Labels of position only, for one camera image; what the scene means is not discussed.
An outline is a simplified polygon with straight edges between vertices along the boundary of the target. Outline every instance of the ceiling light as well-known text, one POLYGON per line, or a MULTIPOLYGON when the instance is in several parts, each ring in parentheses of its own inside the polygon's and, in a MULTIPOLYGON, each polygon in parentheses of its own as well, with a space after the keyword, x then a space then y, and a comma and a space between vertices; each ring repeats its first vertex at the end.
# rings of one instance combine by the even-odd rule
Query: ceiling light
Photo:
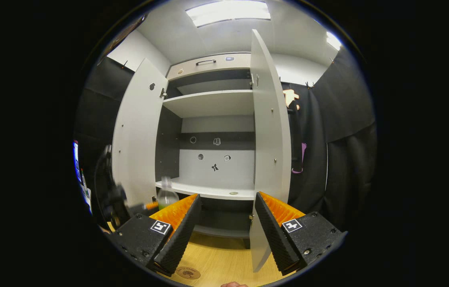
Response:
POLYGON ((212 2, 188 9, 186 13, 196 27, 233 19, 270 20, 267 4, 250 0, 212 2))
POLYGON ((327 32, 327 43, 334 47, 334 49, 339 51, 341 48, 341 42, 331 33, 327 32))

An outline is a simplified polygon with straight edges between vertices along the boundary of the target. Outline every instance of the wooden floor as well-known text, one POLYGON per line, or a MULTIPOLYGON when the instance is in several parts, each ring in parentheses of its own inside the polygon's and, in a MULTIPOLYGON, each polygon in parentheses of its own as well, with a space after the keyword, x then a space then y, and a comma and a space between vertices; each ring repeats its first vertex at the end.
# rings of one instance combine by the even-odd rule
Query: wooden floor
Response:
POLYGON ((255 287, 285 277, 277 270, 272 253, 262 269, 253 273, 251 251, 245 249, 241 239, 218 238, 195 232, 178 267, 196 269, 201 277, 186 279, 177 273, 164 277, 195 287, 220 287, 232 281, 255 287))

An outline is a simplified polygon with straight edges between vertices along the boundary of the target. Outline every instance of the drawer handle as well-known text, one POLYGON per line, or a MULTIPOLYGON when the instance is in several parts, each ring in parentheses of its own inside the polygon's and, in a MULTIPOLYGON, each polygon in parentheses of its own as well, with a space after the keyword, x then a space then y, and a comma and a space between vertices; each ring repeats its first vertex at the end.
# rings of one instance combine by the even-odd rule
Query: drawer handle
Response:
POLYGON ((214 63, 217 62, 216 60, 204 60, 204 61, 201 61, 201 62, 197 62, 197 63, 196 63, 196 66, 199 66, 200 63, 203 63, 203 62, 210 62, 210 61, 213 61, 214 63))

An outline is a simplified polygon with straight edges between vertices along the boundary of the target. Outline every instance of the drawer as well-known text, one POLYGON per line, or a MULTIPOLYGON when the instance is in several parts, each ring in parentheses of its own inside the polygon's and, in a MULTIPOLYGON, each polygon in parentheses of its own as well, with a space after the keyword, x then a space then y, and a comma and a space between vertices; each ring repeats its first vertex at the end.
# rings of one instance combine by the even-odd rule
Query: drawer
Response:
POLYGON ((208 57, 188 60, 183 63, 173 65, 168 72, 168 80, 175 80, 189 75, 204 73, 208 71, 222 71, 229 69, 249 69, 251 65, 250 53, 220 54, 208 57))

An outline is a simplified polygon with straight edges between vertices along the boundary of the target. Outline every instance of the open cabinet door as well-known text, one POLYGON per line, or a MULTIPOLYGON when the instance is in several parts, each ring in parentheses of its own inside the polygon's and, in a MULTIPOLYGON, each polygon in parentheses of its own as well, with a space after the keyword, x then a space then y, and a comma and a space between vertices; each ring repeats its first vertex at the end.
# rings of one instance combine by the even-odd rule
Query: open cabinet door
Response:
MULTIPOLYGON (((281 82, 272 56, 257 30, 252 30, 251 78, 255 102, 255 191, 288 201, 292 150, 281 82)), ((249 232, 253 272, 264 265, 270 247, 253 208, 249 232)))
POLYGON ((155 141, 168 80, 144 59, 125 91, 113 133, 113 178, 129 206, 150 203, 155 192, 155 141))

